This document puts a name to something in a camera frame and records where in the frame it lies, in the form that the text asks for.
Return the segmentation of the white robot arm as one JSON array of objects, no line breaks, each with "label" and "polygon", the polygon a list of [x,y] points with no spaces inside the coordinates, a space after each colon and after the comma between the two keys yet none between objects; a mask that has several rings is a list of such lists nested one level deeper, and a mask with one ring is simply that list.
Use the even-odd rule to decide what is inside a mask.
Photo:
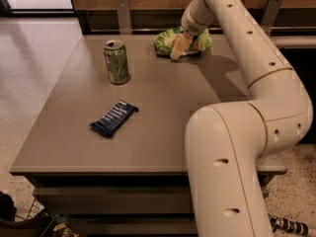
[{"label": "white robot arm", "polygon": [[274,237],[257,176],[259,157],[286,150],[313,119],[308,93],[241,0],[193,0],[175,56],[218,20],[250,97],[203,107],[190,118],[185,153],[198,237]]}]

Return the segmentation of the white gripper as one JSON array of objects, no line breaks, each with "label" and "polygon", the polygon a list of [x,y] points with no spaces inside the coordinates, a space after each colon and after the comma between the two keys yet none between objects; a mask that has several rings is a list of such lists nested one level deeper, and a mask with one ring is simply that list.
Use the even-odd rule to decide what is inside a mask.
[{"label": "white gripper", "polygon": [[177,34],[170,57],[177,60],[181,55],[189,49],[193,37],[200,35],[210,24],[211,13],[209,11],[195,11],[187,8],[181,19],[181,26],[184,30],[183,34]]}]

